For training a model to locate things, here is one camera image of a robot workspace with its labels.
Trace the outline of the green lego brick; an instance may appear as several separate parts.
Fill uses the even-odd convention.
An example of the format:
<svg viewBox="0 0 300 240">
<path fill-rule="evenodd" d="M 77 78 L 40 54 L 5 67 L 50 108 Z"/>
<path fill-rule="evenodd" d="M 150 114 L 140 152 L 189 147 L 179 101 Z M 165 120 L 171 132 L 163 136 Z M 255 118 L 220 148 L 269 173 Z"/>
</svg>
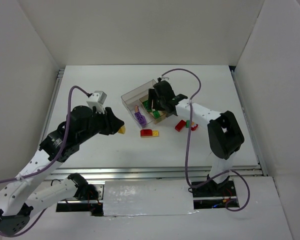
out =
<svg viewBox="0 0 300 240">
<path fill-rule="evenodd" d="M 152 112 L 152 109 L 151 107 L 149 106 L 149 101 L 148 100 L 145 100 L 142 102 L 142 105 L 143 107 L 145 108 L 145 110 L 148 112 L 148 113 L 151 113 Z"/>
</svg>

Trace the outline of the purple lego brick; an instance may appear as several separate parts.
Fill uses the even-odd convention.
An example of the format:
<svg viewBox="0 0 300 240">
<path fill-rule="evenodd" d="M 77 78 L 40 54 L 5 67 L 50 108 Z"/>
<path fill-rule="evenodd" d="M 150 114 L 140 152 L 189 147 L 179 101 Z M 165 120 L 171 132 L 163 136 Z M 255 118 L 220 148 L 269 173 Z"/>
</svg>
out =
<svg viewBox="0 0 300 240">
<path fill-rule="evenodd" d="M 145 116 L 142 115 L 140 112 L 139 112 L 139 113 L 134 113 L 134 116 L 135 116 L 137 122 L 138 122 L 142 127 L 144 127 L 144 126 L 147 125 L 147 120 L 146 120 Z"/>
</svg>

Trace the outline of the small green lego cube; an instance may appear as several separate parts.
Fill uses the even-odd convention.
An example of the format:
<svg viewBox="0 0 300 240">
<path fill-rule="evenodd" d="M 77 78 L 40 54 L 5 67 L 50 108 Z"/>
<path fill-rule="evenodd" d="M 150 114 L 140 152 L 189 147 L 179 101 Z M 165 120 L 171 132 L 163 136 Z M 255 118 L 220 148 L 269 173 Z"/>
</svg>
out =
<svg viewBox="0 0 300 240">
<path fill-rule="evenodd" d="M 191 125 L 192 125 L 192 122 L 190 121 L 190 120 L 187 120 L 186 121 L 186 128 L 190 128 L 191 127 Z"/>
</svg>

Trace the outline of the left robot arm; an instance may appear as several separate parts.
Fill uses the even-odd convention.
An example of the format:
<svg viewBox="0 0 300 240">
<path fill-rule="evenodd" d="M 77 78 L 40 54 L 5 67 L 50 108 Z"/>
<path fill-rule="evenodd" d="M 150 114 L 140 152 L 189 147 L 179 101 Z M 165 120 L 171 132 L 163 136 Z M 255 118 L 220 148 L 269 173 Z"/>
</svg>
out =
<svg viewBox="0 0 300 240">
<path fill-rule="evenodd" d="M 79 173 L 71 173 L 52 186 L 37 191 L 37 187 L 80 149 L 80 144 L 97 134 L 114 135 L 124 121 L 117 118 L 110 107 L 103 113 L 96 107 L 75 107 L 56 130 L 47 135 L 33 158 L 0 191 L 0 234 L 16 237 L 40 211 L 68 198 L 97 199 L 96 188 Z"/>
</svg>

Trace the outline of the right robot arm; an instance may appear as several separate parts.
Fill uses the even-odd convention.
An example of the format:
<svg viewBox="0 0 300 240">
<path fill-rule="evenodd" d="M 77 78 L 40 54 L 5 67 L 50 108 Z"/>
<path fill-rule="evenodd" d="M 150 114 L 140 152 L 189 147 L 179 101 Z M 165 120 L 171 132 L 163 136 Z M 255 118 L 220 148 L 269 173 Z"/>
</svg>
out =
<svg viewBox="0 0 300 240">
<path fill-rule="evenodd" d="M 165 111 L 169 115 L 187 118 L 200 127 L 207 127 L 208 141 L 214 162 L 207 176 L 207 185 L 211 191 L 223 188 L 229 180 L 234 159 L 245 138 L 235 115 L 227 110 L 214 111 L 183 94 L 176 95 L 166 80 L 159 79 L 148 90 L 148 107 L 156 111 Z"/>
</svg>

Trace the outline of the green lego plate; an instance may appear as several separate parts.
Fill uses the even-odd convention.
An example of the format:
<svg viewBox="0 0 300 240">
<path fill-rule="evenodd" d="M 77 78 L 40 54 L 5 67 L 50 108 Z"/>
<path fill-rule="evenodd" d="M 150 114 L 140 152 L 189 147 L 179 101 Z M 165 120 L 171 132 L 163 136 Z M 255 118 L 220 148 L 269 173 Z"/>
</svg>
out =
<svg viewBox="0 0 300 240">
<path fill-rule="evenodd" d="M 155 119 L 158 119 L 161 116 L 158 111 L 153 111 L 152 114 Z"/>
</svg>

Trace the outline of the yellow curved lego brick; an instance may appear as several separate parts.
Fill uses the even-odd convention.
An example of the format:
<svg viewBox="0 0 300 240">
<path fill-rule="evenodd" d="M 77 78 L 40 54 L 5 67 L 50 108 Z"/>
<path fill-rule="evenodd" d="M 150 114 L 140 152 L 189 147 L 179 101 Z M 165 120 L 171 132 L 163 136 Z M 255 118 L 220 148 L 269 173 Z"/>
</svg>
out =
<svg viewBox="0 0 300 240">
<path fill-rule="evenodd" d="M 125 134 L 126 132 L 126 127 L 123 125 L 119 130 L 118 130 L 118 133 L 119 134 Z"/>
</svg>

